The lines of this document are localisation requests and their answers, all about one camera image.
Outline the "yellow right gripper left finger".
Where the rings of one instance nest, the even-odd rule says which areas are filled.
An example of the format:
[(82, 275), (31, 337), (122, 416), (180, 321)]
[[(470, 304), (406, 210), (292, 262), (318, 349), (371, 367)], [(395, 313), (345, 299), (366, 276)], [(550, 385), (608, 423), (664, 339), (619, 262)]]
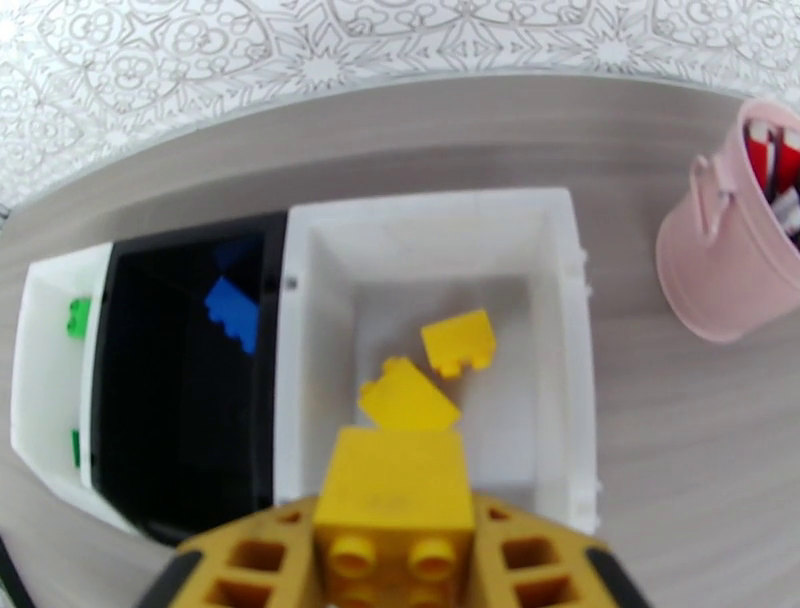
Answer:
[(315, 555), (315, 496), (195, 535), (138, 600), (138, 607), (323, 607)]

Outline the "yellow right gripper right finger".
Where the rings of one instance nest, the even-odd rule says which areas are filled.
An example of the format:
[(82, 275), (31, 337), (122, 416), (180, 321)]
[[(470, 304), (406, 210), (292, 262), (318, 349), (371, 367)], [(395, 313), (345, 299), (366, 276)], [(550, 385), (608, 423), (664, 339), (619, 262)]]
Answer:
[(473, 499), (473, 607), (651, 605), (603, 541), (495, 497)]

